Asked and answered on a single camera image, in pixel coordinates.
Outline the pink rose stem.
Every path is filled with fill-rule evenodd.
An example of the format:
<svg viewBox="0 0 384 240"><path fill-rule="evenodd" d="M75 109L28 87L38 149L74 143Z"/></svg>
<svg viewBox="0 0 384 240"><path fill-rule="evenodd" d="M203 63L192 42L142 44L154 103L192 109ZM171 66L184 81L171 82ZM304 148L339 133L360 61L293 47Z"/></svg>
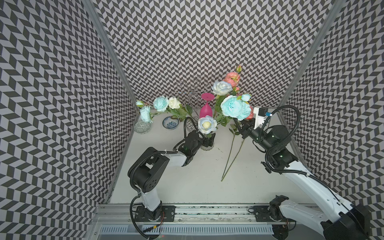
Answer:
<svg viewBox="0 0 384 240"><path fill-rule="evenodd" d="M251 106L251 113L250 115L246 118L246 120L250 120L253 116L254 116L254 108ZM231 125L231 127L229 128L230 132L232 133L233 137L232 137L232 142L231 142L231 147L230 147L230 152L229 152L229 155L228 155L228 159L227 159L227 162L226 162L226 166L224 168L224 171L223 171L223 175L222 175L222 178L221 178L221 182L224 180L226 174L228 173L228 170L229 168L231 167L231 165L229 166L229 161L230 161L230 157L231 157L231 154L232 154L232 150L233 150L233 145L234 145L234 141L235 141L235 137L236 136L239 136L240 133L238 131L238 128L236 127L236 125Z"/></svg>

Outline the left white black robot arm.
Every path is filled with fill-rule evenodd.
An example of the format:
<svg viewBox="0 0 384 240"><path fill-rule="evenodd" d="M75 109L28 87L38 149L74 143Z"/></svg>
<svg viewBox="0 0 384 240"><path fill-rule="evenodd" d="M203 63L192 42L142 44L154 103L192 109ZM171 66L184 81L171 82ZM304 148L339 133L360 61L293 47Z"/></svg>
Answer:
<svg viewBox="0 0 384 240"><path fill-rule="evenodd" d="M217 130L217 121L207 115L195 121L191 117L184 120L184 137L172 151L158 151L149 147L128 171L130 186L137 192L133 199L141 199L138 209L130 211L134 220L143 216L144 220L158 221L164 217L163 203L156 186L167 167L185 167L198 150L208 142L208 134Z"/></svg>

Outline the teal and white flower spray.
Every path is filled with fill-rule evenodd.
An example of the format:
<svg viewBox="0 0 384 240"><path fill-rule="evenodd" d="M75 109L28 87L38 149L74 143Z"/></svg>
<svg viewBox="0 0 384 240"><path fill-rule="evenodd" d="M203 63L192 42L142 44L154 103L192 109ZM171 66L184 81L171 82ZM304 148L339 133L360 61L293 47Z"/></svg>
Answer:
<svg viewBox="0 0 384 240"><path fill-rule="evenodd" d="M152 104L144 101L136 101L136 106L140 109L140 119L144 123L152 123L153 117L163 113L171 114L172 119L184 121L186 117L191 117L193 108L188 104L182 104L176 97L157 97Z"/></svg>

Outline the clear glass vase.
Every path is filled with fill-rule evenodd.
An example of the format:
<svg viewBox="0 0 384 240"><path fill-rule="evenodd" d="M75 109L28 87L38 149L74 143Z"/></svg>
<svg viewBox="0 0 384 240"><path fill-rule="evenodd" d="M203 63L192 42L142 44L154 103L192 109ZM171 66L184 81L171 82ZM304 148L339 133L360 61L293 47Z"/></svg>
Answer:
<svg viewBox="0 0 384 240"><path fill-rule="evenodd" d="M210 133L208 135L205 135L201 149L204 151L211 150L214 147L215 136L216 136L215 133Z"/></svg>

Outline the peach pink peony stem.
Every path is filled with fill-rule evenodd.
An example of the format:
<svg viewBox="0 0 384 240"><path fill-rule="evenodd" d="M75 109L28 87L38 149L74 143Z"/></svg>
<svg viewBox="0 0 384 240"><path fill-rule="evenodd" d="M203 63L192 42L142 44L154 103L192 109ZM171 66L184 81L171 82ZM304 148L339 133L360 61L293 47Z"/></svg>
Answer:
<svg viewBox="0 0 384 240"><path fill-rule="evenodd" d="M231 157L230 157L229 166L231 165L231 167L232 167L232 165L234 164L235 160L238 158L238 156L239 156L239 154L240 154L240 152L241 152L241 150L242 150L242 148L243 148L244 142L245 142L245 140L242 139L242 140L241 140L241 143L243 143L243 144L242 144L242 147L241 147L241 143L240 143L239 149L236 151L236 153L234 153L234 145L233 145L233 150L232 150L232 154L231 154Z"/></svg>

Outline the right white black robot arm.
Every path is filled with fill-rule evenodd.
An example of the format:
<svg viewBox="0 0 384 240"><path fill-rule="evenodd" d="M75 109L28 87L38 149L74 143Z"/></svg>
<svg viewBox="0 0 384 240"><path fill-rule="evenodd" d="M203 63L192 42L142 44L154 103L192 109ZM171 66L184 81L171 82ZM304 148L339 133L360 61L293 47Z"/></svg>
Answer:
<svg viewBox="0 0 384 240"><path fill-rule="evenodd" d="M273 115L284 109L296 114L292 130L283 125L265 129ZM251 138L265 153L262 165L268 173L278 173L304 191L320 208L315 211L280 195L270 201L267 208L269 219L274 222L294 220L321 234L327 240L368 240L372 214L362 205L354 205L335 193L327 184L309 171L286 146L297 131L301 113L292 105L280 106L272 113L262 109L251 121L234 120L243 139Z"/></svg>

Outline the pink ranunculus spray stem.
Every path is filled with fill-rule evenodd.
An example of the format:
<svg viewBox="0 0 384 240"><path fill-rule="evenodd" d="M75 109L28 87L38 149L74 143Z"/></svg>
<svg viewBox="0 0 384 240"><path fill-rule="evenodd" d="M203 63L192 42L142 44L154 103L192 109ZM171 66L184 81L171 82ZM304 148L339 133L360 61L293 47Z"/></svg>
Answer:
<svg viewBox="0 0 384 240"><path fill-rule="evenodd" d="M228 73L224 78L224 82L229 83L235 92L238 92L240 90L239 83L241 78L241 72L242 66L239 65L236 67L234 72Z"/></svg>

